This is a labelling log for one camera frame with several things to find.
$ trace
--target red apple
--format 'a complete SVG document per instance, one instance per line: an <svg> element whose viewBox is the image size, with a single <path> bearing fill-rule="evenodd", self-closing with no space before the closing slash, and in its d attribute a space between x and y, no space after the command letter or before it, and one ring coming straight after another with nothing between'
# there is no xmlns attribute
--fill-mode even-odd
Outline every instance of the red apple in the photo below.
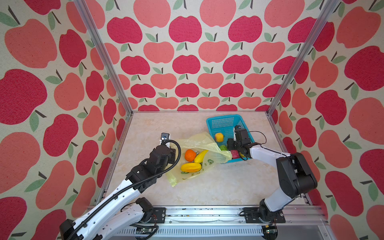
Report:
<svg viewBox="0 0 384 240"><path fill-rule="evenodd" d="M285 147L287 148L287 151L289 153L296 153L296 147L295 145L293 144L293 141L290 137L285 137L283 138L283 143L285 145Z"/></svg>
<svg viewBox="0 0 384 240"><path fill-rule="evenodd" d="M197 78L197 83L205 89L216 89L224 82L224 77L221 73L203 73Z"/></svg>
<svg viewBox="0 0 384 240"><path fill-rule="evenodd" d="M276 74L287 74L292 67L293 62L296 57L288 56L280 59L273 67L273 72ZM302 84L308 77L309 66L306 61L304 61L297 73L295 74L295 80L298 84Z"/></svg>
<svg viewBox="0 0 384 240"><path fill-rule="evenodd" d="M197 100L197 105L202 109L215 109L220 104L218 97L202 97Z"/></svg>
<svg viewBox="0 0 384 240"><path fill-rule="evenodd" d="M175 109L179 105L179 101L177 98L157 98L156 104L158 107L162 109Z"/></svg>
<svg viewBox="0 0 384 240"><path fill-rule="evenodd" d="M121 60L120 64L121 64L121 69L129 75L135 75L135 74L147 75L151 70L148 62L143 57L140 57L140 56L125 57L123 60Z"/></svg>
<svg viewBox="0 0 384 240"><path fill-rule="evenodd" d="M219 42L203 42L199 47L199 56L202 60L207 63L222 62L226 56L228 55L229 47L227 42L219 41Z"/></svg>
<svg viewBox="0 0 384 240"><path fill-rule="evenodd" d="M133 12L139 22L149 28L165 27L170 19L170 6L167 0L136 0Z"/></svg>
<svg viewBox="0 0 384 240"><path fill-rule="evenodd" d="M159 111L159 109L155 105L141 105L138 111Z"/></svg>
<svg viewBox="0 0 384 240"><path fill-rule="evenodd" d="M153 98L156 95L155 89L149 84L135 84L131 87L131 93L137 98Z"/></svg>
<svg viewBox="0 0 384 240"><path fill-rule="evenodd" d="M277 83L269 85L263 90L263 96L266 98L273 98L280 89L280 86L281 85Z"/></svg>
<svg viewBox="0 0 384 240"><path fill-rule="evenodd" d="M233 42L256 41L263 31L262 21L258 16L250 18L242 16L232 22L228 30L228 37Z"/></svg>
<svg viewBox="0 0 384 240"><path fill-rule="evenodd" d="M251 68L251 59L248 55L233 55L227 58L223 64L223 70L226 73L244 74Z"/></svg>
<svg viewBox="0 0 384 240"><path fill-rule="evenodd" d="M313 147L317 140L316 128L312 126L311 120L301 118L296 123L296 132L306 147Z"/></svg>
<svg viewBox="0 0 384 240"><path fill-rule="evenodd" d="M99 154L99 145L93 140L88 140L83 144L83 149L77 155L76 171L81 176L86 175L93 165L93 161Z"/></svg>
<svg viewBox="0 0 384 240"><path fill-rule="evenodd" d="M267 111L268 109L269 109L269 105L262 105L262 106L258 107L255 111ZM277 114L277 110L275 109L272 113L272 119L275 122L275 124L277 123L278 118L279 118L279 116Z"/></svg>
<svg viewBox="0 0 384 240"><path fill-rule="evenodd" d="M240 83L227 83L220 87L218 93L222 97L234 97L241 96L244 92L244 87Z"/></svg>
<svg viewBox="0 0 384 240"><path fill-rule="evenodd" d="M44 83L21 69L8 70L0 89L0 122L7 125L24 122L47 99Z"/></svg>
<svg viewBox="0 0 384 240"><path fill-rule="evenodd" d="M280 102L283 107L288 107L289 103L291 102L291 91L289 89L285 90L285 93L281 97Z"/></svg>
<svg viewBox="0 0 384 240"><path fill-rule="evenodd" d="M72 29L60 36L59 50L68 66L75 68L87 57L87 49L81 37Z"/></svg>
<svg viewBox="0 0 384 240"><path fill-rule="evenodd" d="M107 124L111 124L115 114L116 114L116 103L115 101L109 98L107 100L107 103L104 106L104 111L103 111L104 121Z"/></svg>
<svg viewBox="0 0 384 240"><path fill-rule="evenodd" d="M135 20L124 18L112 18L107 24L109 37L117 43L139 43L143 33Z"/></svg>
<svg viewBox="0 0 384 240"><path fill-rule="evenodd" d="M43 139L44 150L52 157L62 155L78 131L79 126L74 117L68 114L56 116L53 124L45 130Z"/></svg>
<svg viewBox="0 0 384 240"><path fill-rule="evenodd" d="M324 120L330 125L341 123L347 116L345 100L338 96L335 90L327 90L321 93L316 99L316 109Z"/></svg>
<svg viewBox="0 0 384 240"><path fill-rule="evenodd" d="M243 97L237 102L237 105L242 109L254 109L260 105L262 99L259 97Z"/></svg>
<svg viewBox="0 0 384 240"><path fill-rule="evenodd" d="M210 27L227 26L235 12L235 0L204 0L200 5L201 20Z"/></svg>
<svg viewBox="0 0 384 240"><path fill-rule="evenodd" d="M90 100L97 101L100 93L104 90L104 81L100 73L92 71L85 82L85 91Z"/></svg>
<svg viewBox="0 0 384 240"><path fill-rule="evenodd" d="M177 109L178 111L198 111L199 109L195 105L181 105Z"/></svg>
<svg viewBox="0 0 384 240"><path fill-rule="evenodd" d="M124 126L125 126L125 121L124 121L124 119L121 118L119 120L119 124L116 127L116 138L118 139L118 141L120 141L121 134L122 134L122 131L124 129Z"/></svg>
<svg viewBox="0 0 384 240"><path fill-rule="evenodd" d="M169 42L147 43L144 45L144 55L154 63L169 63L172 61L175 50Z"/></svg>
<svg viewBox="0 0 384 240"><path fill-rule="evenodd" d="M52 9L60 9L60 0L24 0L25 3L35 12L40 15L46 15Z"/></svg>
<svg viewBox="0 0 384 240"><path fill-rule="evenodd" d="M178 97L185 98L185 97L197 97L198 94L200 93L200 90L198 86L194 83L186 84L182 83L179 86L176 87L175 89L175 94Z"/></svg>
<svg viewBox="0 0 384 240"><path fill-rule="evenodd" d="M29 68L46 68L49 61L57 58L51 32L36 19L29 19L22 27L9 29L4 42L9 53Z"/></svg>
<svg viewBox="0 0 384 240"><path fill-rule="evenodd" d="M348 60L344 73L361 89L378 90L384 86L384 53L378 46L363 48Z"/></svg>
<svg viewBox="0 0 384 240"><path fill-rule="evenodd" d="M376 34L380 23L379 14L366 12L362 7L355 7L341 21L336 40L338 43L343 43L346 48L360 47Z"/></svg>
<svg viewBox="0 0 384 240"><path fill-rule="evenodd" d="M200 70L200 61L194 55L181 55L173 60L172 68L178 74L195 74Z"/></svg>
<svg viewBox="0 0 384 240"><path fill-rule="evenodd" d="M176 86L177 79L172 73L153 74L151 76L151 83L159 89L173 89Z"/></svg>
<svg viewBox="0 0 384 240"><path fill-rule="evenodd" d="M236 105L221 105L216 109L216 111L237 111L237 106Z"/></svg>
<svg viewBox="0 0 384 240"><path fill-rule="evenodd" d="M200 39L201 33L200 22L194 16L179 16L169 24L169 36L177 43L195 43Z"/></svg>
<svg viewBox="0 0 384 240"><path fill-rule="evenodd" d="M291 43L304 43L315 22L316 19L311 17L298 21L289 31L288 40ZM313 47L319 52L324 51L331 44L334 35L335 28L333 22L327 22L314 42Z"/></svg>

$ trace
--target orange fruit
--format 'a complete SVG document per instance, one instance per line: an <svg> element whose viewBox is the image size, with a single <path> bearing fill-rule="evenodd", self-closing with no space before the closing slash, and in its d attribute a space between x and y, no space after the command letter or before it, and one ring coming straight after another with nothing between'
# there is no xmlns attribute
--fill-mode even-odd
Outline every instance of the orange fruit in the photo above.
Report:
<svg viewBox="0 0 384 240"><path fill-rule="evenodd" d="M185 159L188 161L188 162L193 162L193 160L195 160L195 157L196 157L196 153L191 150L191 149L188 149L186 152L185 152Z"/></svg>

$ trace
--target apple print wall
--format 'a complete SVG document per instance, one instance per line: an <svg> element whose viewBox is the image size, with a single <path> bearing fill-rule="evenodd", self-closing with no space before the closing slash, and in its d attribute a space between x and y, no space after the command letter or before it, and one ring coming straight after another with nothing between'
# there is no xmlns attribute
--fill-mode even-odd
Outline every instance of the apple print wall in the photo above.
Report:
<svg viewBox="0 0 384 240"><path fill-rule="evenodd" d="M383 7L340 1L305 58L308 76L276 108L280 137L307 159L318 180L309 196L338 240L384 239ZM322 37L327 46L316 45Z"/></svg>
<svg viewBox="0 0 384 240"><path fill-rule="evenodd" d="M134 111L267 110L323 5L312 0L97 1L106 18L99 34L120 53L114 70L127 83ZM318 51L330 44L333 24L326 27L315 43ZM297 81L308 73L305 62Z"/></svg>
<svg viewBox="0 0 384 240"><path fill-rule="evenodd" d="M73 2L0 12L0 240L54 240L95 203L127 114Z"/></svg>

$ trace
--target apple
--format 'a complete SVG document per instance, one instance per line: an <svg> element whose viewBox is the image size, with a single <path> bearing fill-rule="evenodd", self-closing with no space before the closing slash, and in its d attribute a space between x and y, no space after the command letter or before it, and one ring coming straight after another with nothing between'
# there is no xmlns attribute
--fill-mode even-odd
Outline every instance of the apple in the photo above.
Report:
<svg viewBox="0 0 384 240"><path fill-rule="evenodd" d="M151 83L159 89L173 89L176 86L177 79L172 73L153 74L151 76Z"/></svg>
<svg viewBox="0 0 384 240"><path fill-rule="evenodd" d="M170 19L170 6L167 0L136 0L133 12L137 20L149 28L165 27Z"/></svg>
<svg viewBox="0 0 384 240"><path fill-rule="evenodd" d="M0 142L0 194L21 183L40 158L40 145L29 133L13 132Z"/></svg>
<svg viewBox="0 0 384 240"><path fill-rule="evenodd" d="M378 46L363 48L348 60L344 73L361 89L378 90L384 86L384 53Z"/></svg>
<svg viewBox="0 0 384 240"><path fill-rule="evenodd" d="M289 103L291 102L291 91L289 89L285 90L283 96L280 99L280 102L283 107L288 107Z"/></svg>
<svg viewBox="0 0 384 240"><path fill-rule="evenodd" d="M384 238L382 228L384 205L375 205L367 211L367 224L379 239Z"/></svg>
<svg viewBox="0 0 384 240"><path fill-rule="evenodd" d="M337 239L359 240L351 223L345 217L335 214L329 224Z"/></svg>
<svg viewBox="0 0 384 240"><path fill-rule="evenodd" d="M113 86L113 83L112 83L111 79L108 79L108 81L107 81L107 92L108 92L108 94L109 94L111 97L116 96L116 89L115 89L115 87Z"/></svg>
<svg viewBox="0 0 384 240"><path fill-rule="evenodd" d="M85 82L85 91L90 100L97 101L100 93L104 90L104 81L100 73L92 71Z"/></svg>
<svg viewBox="0 0 384 240"><path fill-rule="evenodd" d="M240 83L227 83L220 87L218 93L222 97L234 97L241 96L244 92L244 87Z"/></svg>
<svg viewBox="0 0 384 240"><path fill-rule="evenodd" d="M251 69L251 59L248 55L233 55L227 58L223 64L223 70L226 73L244 74Z"/></svg>
<svg viewBox="0 0 384 240"><path fill-rule="evenodd" d="M280 89L280 84L272 84L263 90L263 96L266 98L273 98Z"/></svg>
<svg viewBox="0 0 384 240"><path fill-rule="evenodd" d="M85 0L92 19L97 29L102 29L105 24L105 14L103 7L96 0Z"/></svg>
<svg viewBox="0 0 384 240"><path fill-rule="evenodd" d="M84 86L79 76L68 73L65 80L55 88L53 96L62 109L66 111L76 109L84 99Z"/></svg>
<svg viewBox="0 0 384 240"><path fill-rule="evenodd" d="M177 108L178 111L198 111L199 109L195 105L181 105Z"/></svg>
<svg viewBox="0 0 384 240"><path fill-rule="evenodd" d="M199 56L207 63L222 62L228 55L229 46L225 41L203 42L199 47Z"/></svg>
<svg viewBox="0 0 384 240"><path fill-rule="evenodd" d="M60 36L59 50L64 62L72 68L77 67L81 60L87 57L83 40L72 29L68 29L67 34Z"/></svg>
<svg viewBox="0 0 384 240"><path fill-rule="evenodd" d="M235 0L204 0L200 5L200 18L210 27L227 26L235 12Z"/></svg>
<svg viewBox="0 0 384 240"><path fill-rule="evenodd" d="M382 175L382 168L376 166L381 166L384 160L383 153L383 149L372 149L366 151L360 157L361 169L375 181L381 193L384 193L384 177Z"/></svg>
<svg viewBox="0 0 384 240"><path fill-rule="evenodd" d="M360 136L370 142L384 144L384 107L376 98L364 98L353 105L349 124Z"/></svg>
<svg viewBox="0 0 384 240"><path fill-rule="evenodd" d="M68 2L65 8L67 11L68 18L74 28L81 33L86 33L87 28L85 27L84 22L81 19L79 11L77 10L74 2Z"/></svg>
<svg viewBox="0 0 384 240"><path fill-rule="evenodd" d="M348 215L357 217L364 211L364 204L359 191L344 173L331 171L325 175L325 183L333 193L339 207Z"/></svg>
<svg viewBox="0 0 384 240"><path fill-rule="evenodd" d="M122 116L122 117L124 117L127 114L127 112L125 111L125 108L121 102L119 102L118 110L119 110L120 116Z"/></svg>
<svg viewBox="0 0 384 240"><path fill-rule="evenodd" d="M189 101L188 97L195 98L198 96L199 93L199 87L194 83L182 83L175 89L175 94L178 97L187 98L187 101Z"/></svg>
<svg viewBox="0 0 384 240"><path fill-rule="evenodd" d="M122 134L122 131L124 129L124 126L125 126L125 121L124 121L124 119L121 118L119 120L119 124L116 127L116 138L117 138L118 141L120 141L121 134Z"/></svg>
<svg viewBox="0 0 384 240"><path fill-rule="evenodd" d="M295 61L296 57L288 56L285 58L280 59L274 66L273 66L273 72L276 74L287 74L289 70L292 67L293 62ZM295 80L298 84L302 84L305 82L305 80L308 77L309 73L309 67L308 63L304 61L299 70L297 70L297 73L295 74Z"/></svg>
<svg viewBox="0 0 384 240"><path fill-rule="evenodd" d="M297 151L296 151L296 147L295 147L295 145L293 144L293 141L292 141L292 139L290 138L290 137L285 137L285 138L283 138L283 143L284 143L284 145L285 145L285 147L287 148L287 151L289 152L289 153L296 153Z"/></svg>
<svg viewBox="0 0 384 240"><path fill-rule="evenodd" d="M162 109L176 109L179 105L179 101L177 98L157 98L156 105Z"/></svg>
<svg viewBox="0 0 384 240"><path fill-rule="evenodd" d="M296 123L296 132L306 147L313 147L317 140L316 128L312 126L311 120L301 118Z"/></svg>
<svg viewBox="0 0 384 240"><path fill-rule="evenodd" d="M9 53L29 68L46 68L48 62L57 58L57 47L51 32L36 19L29 19L22 27L9 29L4 42Z"/></svg>
<svg viewBox="0 0 384 240"><path fill-rule="evenodd" d="M291 43L304 43L315 22L315 18L308 17L295 23L288 33L288 41ZM324 51L331 44L334 35L335 28L333 22L327 22L314 42L313 47L316 51Z"/></svg>
<svg viewBox="0 0 384 240"><path fill-rule="evenodd" d="M77 135L79 126L74 117L68 114L60 114L55 117L53 124L45 130L43 147L45 152L52 156L62 155Z"/></svg>
<svg viewBox="0 0 384 240"><path fill-rule="evenodd" d="M325 160L334 167L346 168L352 163L351 151L340 141L335 131L324 131L319 137L318 147Z"/></svg>
<svg viewBox="0 0 384 240"><path fill-rule="evenodd" d="M159 109L155 105L141 105L138 111L159 111Z"/></svg>
<svg viewBox="0 0 384 240"><path fill-rule="evenodd" d="M288 135L292 132L293 124L292 124L291 119L289 119L288 113L286 111L282 111L280 113L279 125L281 127L281 131L284 134Z"/></svg>
<svg viewBox="0 0 384 240"><path fill-rule="evenodd" d="M249 89L263 89L271 82L271 80L272 76L269 73L251 73L246 76L244 85Z"/></svg>
<svg viewBox="0 0 384 240"><path fill-rule="evenodd" d="M131 87L131 93L137 98L153 98L156 95L155 89L149 84L135 84Z"/></svg>
<svg viewBox="0 0 384 240"><path fill-rule="evenodd" d="M23 220L26 211L26 202L21 197L4 197L0 199L0 212L3 217L0 223L2 229L1 240L10 238L13 230Z"/></svg>
<svg viewBox="0 0 384 240"><path fill-rule="evenodd" d="M232 42L256 41L263 31L262 21L258 16L242 16L231 23L228 30L228 37Z"/></svg>
<svg viewBox="0 0 384 240"><path fill-rule="evenodd" d="M136 99L134 99L134 98L128 98L128 102L129 102L132 109L136 109L137 106L139 105L138 102L136 101Z"/></svg>
<svg viewBox="0 0 384 240"><path fill-rule="evenodd" d="M108 128L107 134L105 135L105 138L103 140L103 143L101 144L101 151L103 152L104 155L108 155L112 152L113 150L113 145L116 142L116 136L115 136L115 131L113 128Z"/></svg>
<svg viewBox="0 0 384 240"><path fill-rule="evenodd" d="M306 115L311 110L311 106L311 99L305 94L304 89L296 89L292 96L292 107L296 113Z"/></svg>
<svg viewBox="0 0 384 240"><path fill-rule="evenodd" d="M200 22L194 16L179 16L169 24L169 36L177 43L195 43L200 39L201 33Z"/></svg>
<svg viewBox="0 0 384 240"><path fill-rule="evenodd" d="M255 111L267 111L269 109L269 105L262 105L260 107L258 107ZM278 114L277 114L277 110L275 109L272 113L272 119L273 121L275 122L275 124L277 123L277 120L278 120Z"/></svg>
<svg viewBox="0 0 384 240"><path fill-rule="evenodd" d="M97 172L97 186L102 187L104 183L105 176L107 176L109 166L112 162L110 157L106 157L101 163L101 167Z"/></svg>
<svg viewBox="0 0 384 240"><path fill-rule="evenodd" d="M172 68L178 74L195 74L200 70L200 61L194 55L181 55L173 60Z"/></svg>
<svg viewBox="0 0 384 240"><path fill-rule="evenodd" d="M172 61L175 50L169 42L147 43L144 45L144 55L154 63L169 63Z"/></svg>
<svg viewBox="0 0 384 240"><path fill-rule="evenodd" d="M131 83L129 82L129 78L127 78L127 76L125 76L123 74L118 74L118 77L120 79L120 82L121 82L123 89L127 90L129 88L129 86L131 85Z"/></svg>
<svg viewBox="0 0 384 240"><path fill-rule="evenodd" d="M291 26L301 16L305 7L304 0L272 0L268 3L264 20L271 27Z"/></svg>
<svg viewBox="0 0 384 240"><path fill-rule="evenodd" d="M346 48L360 47L376 34L380 23L379 14L366 12L362 7L355 7L341 21L336 40L338 43L343 43Z"/></svg>
<svg viewBox="0 0 384 240"><path fill-rule="evenodd" d="M25 3L30 7L33 11L37 12L40 15L46 15L52 9L60 9L61 3L60 0L24 0Z"/></svg>
<svg viewBox="0 0 384 240"><path fill-rule="evenodd" d="M237 111L237 106L233 104L231 105L224 104L218 107L216 111Z"/></svg>
<svg viewBox="0 0 384 240"><path fill-rule="evenodd" d="M104 106L104 111L103 111L103 116L104 116L104 121L106 124L111 124L113 117L116 114L116 103L114 100L109 98L107 100L107 103Z"/></svg>
<svg viewBox="0 0 384 240"><path fill-rule="evenodd" d="M205 89L216 89L224 82L224 76L221 73L203 73L197 78L197 83Z"/></svg>
<svg viewBox="0 0 384 240"><path fill-rule="evenodd" d="M326 56L321 56L313 63L311 68L311 81L315 82L318 88L331 86L339 75L339 68L328 61Z"/></svg>
<svg viewBox="0 0 384 240"><path fill-rule="evenodd" d="M136 75L136 74L142 74L147 75L151 68L149 67L148 62L140 56L135 57L125 57L120 62L121 69L129 74L129 75Z"/></svg>
<svg viewBox="0 0 384 240"><path fill-rule="evenodd" d="M30 72L8 70L0 81L0 122L14 125L24 122L47 99L44 83Z"/></svg>
<svg viewBox="0 0 384 240"><path fill-rule="evenodd" d="M345 100L340 98L335 90L327 90L321 93L316 99L315 106L317 111L323 115L324 120L330 125L341 123L347 116Z"/></svg>
<svg viewBox="0 0 384 240"><path fill-rule="evenodd" d="M202 97L197 100L197 105L202 109L215 109L220 104L218 97Z"/></svg>
<svg viewBox="0 0 384 240"><path fill-rule="evenodd" d="M98 106L92 106L83 121L83 132L87 137L95 136L103 124L103 115Z"/></svg>
<svg viewBox="0 0 384 240"><path fill-rule="evenodd" d="M77 155L76 171L79 175L86 175L93 165L93 161L99 154L99 145L93 141L88 140L83 144L83 149Z"/></svg>
<svg viewBox="0 0 384 240"><path fill-rule="evenodd" d="M108 51L108 55L111 58L112 63L118 63L120 60L119 50L111 43L104 43L104 46Z"/></svg>
<svg viewBox="0 0 384 240"><path fill-rule="evenodd" d="M107 24L107 32L117 43L139 43L143 38L139 25L129 17L112 18Z"/></svg>
<svg viewBox="0 0 384 240"><path fill-rule="evenodd" d="M262 99L259 97L243 97L237 102L237 105L242 109L254 109L260 105Z"/></svg>
<svg viewBox="0 0 384 240"><path fill-rule="evenodd" d="M258 63L274 63L285 51L283 42L261 42L253 49L253 59Z"/></svg>
<svg viewBox="0 0 384 240"><path fill-rule="evenodd" d="M100 71L103 70L104 69L104 64L103 64L103 61L101 60L100 55L97 52L96 48L92 48L91 49L90 56L91 56L91 61L92 61L93 66L97 70L100 70Z"/></svg>

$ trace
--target table surface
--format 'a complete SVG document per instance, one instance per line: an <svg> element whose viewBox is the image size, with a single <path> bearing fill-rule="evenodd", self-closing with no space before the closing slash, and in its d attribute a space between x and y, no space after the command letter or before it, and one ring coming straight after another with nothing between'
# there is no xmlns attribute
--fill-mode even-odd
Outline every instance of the table surface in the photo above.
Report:
<svg viewBox="0 0 384 240"><path fill-rule="evenodd" d="M162 132L171 139L186 139L208 132L206 119L239 114L250 131L261 131L267 137L263 146L281 151L264 112L205 112L205 113L134 113L128 134L114 170L107 195L117 187L132 167L149 157L159 145ZM252 132L256 142L264 142L258 132ZM279 187L277 170L259 160L217 164L213 169L172 187L166 176L146 189L152 205L258 205ZM305 204L298 198L292 204Z"/></svg>

